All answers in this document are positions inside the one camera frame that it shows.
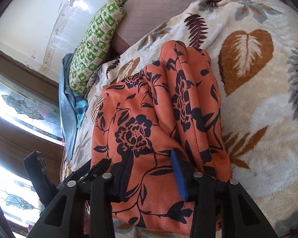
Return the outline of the blue grey cloth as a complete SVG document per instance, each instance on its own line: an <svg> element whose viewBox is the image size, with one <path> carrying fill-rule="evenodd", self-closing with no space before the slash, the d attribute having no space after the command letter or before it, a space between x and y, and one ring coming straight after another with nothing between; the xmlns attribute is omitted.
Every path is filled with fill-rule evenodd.
<svg viewBox="0 0 298 238"><path fill-rule="evenodd" d="M58 81L58 100L60 107L61 133L65 141L66 160L72 160L77 136L77 115L75 97L69 86L69 70L73 53L66 54L62 59Z"/></svg>

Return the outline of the dark wooden door frame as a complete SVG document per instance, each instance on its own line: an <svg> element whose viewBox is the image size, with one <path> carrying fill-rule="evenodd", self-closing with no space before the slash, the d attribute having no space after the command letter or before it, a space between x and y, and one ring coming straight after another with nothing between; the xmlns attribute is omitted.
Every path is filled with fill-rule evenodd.
<svg viewBox="0 0 298 238"><path fill-rule="evenodd" d="M48 105L54 105L59 112L57 83L25 67L2 51L0 51L0 75Z"/></svg>

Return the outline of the pink quilted mattress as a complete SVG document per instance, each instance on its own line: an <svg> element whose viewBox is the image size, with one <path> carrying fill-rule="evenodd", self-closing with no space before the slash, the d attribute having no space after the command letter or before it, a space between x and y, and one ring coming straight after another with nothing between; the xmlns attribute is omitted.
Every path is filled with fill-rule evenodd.
<svg viewBox="0 0 298 238"><path fill-rule="evenodd" d="M125 16L113 35L111 48L124 53L158 25L184 12L193 1L127 0L123 4Z"/></svg>

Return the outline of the orange floral blouse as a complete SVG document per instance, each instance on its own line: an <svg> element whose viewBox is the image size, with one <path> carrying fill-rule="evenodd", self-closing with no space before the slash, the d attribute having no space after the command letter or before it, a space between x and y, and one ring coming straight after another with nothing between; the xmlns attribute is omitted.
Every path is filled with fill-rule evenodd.
<svg viewBox="0 0 298 238"><path fill-rule="evenodd" d="M170 154L227 181L230 162L221 132L221 96L206 51L180 41L157 61L103 90L92 141L92 164L126 163L114 218L138 227L188 235L194 205L180 197Z"/></svg>

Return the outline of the stained glass window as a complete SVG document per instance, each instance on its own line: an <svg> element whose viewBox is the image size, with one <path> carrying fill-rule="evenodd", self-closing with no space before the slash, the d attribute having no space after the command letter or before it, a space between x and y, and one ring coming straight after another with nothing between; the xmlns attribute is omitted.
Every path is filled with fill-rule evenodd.
<svg viewBox="0 0 298 238"><path fill-rule="evenodd" d="M59 184L63 150L58 109L0 75L0 166L27 179L23 160L38 151Z"/></svg>

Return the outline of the teal striped sweater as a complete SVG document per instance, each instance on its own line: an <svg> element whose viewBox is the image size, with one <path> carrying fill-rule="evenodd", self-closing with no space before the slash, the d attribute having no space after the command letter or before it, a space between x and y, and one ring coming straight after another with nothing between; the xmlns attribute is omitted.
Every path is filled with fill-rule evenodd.
<svg viewBox="0 0 298 238"><path fill-rule="evenodd" d="M83 120L85 118L86 111L88 109L88 102L79 94L73 92L75 98L75 110L77 116L77 128L81 128Z"/></svg>

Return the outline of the leaf pattern cream blanket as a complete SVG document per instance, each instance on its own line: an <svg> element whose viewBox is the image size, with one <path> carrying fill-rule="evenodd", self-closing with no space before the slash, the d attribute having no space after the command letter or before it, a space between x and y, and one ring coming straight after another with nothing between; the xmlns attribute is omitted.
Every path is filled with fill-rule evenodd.
<svg viewBox="0 0 298 238"><path fill-rule="evenodd" d="M195 0L100 66L61 176L90 160L103 87L141 71L172 39L209 53L232 175L279 237L298 237L298 11L288 0Z"/></svg>

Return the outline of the green checkered pillow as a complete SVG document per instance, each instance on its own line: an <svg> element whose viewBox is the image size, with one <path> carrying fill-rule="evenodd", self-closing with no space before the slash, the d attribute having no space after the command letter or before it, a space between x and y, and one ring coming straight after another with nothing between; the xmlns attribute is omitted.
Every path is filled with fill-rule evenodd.
<svg viewBox="0 0 298 238"><path fill-rule="evenodd" d="M69 69L69 86L78 95L85 95L91 75L104 62L116 28L125 16L126 1L108 0L95 13L79 43Z"/></svg>

